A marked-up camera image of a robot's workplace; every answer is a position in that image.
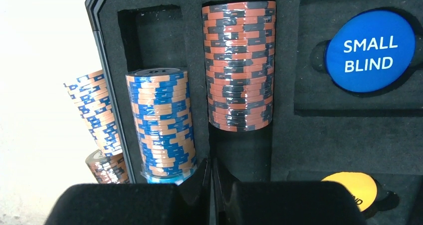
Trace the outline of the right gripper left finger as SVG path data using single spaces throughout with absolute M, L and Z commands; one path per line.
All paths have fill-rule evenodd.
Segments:
M 211 162 L 175 184 L 79 184 L 57 200 L 47 225 L 207 225 Z

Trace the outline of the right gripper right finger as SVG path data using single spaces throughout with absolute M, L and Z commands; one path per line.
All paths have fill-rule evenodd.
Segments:
M 241 182 L 213 161 L 219 225 L 364 225 L 350 193 L 339 183 Z

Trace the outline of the orange black chip stack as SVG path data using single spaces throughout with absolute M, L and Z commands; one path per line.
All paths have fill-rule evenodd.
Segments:
M 273 118 L 276 2 L 202 8 L 210 123 L 224 131 L 262 129 Z

